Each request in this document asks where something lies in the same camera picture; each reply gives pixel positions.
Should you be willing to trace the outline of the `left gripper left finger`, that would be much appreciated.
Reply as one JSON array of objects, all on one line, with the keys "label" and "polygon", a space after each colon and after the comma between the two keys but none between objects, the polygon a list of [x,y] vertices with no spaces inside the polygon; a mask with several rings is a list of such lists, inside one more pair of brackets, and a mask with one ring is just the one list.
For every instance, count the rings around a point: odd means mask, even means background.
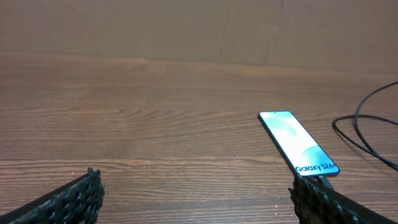
[{"label": "left gripper left finger", "polygon": [[1,216],[1,224],[94,224],[105,195],[101,171],[85,175]]}]

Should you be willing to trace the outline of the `Samsung Galaxy smartphone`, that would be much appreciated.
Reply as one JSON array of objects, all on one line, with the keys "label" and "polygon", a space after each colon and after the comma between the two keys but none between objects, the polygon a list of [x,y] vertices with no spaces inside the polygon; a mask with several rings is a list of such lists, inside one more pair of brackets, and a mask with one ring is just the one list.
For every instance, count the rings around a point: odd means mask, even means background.
[{"label": "Samsung Galaxy smartphone", "polygon": [[296,174],[334,176],[340,168],[289,111],[262,111],[258,118]]}]

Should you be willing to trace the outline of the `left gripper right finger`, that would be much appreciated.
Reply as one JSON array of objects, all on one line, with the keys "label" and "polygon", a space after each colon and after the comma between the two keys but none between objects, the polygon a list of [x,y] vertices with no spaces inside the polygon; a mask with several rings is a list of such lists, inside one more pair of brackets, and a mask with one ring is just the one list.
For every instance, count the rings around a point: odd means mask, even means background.
[{"label": "left gripper right finger", "polygon": [[300,224],[395,224],[311,177],[295,175],[289,192]]}]

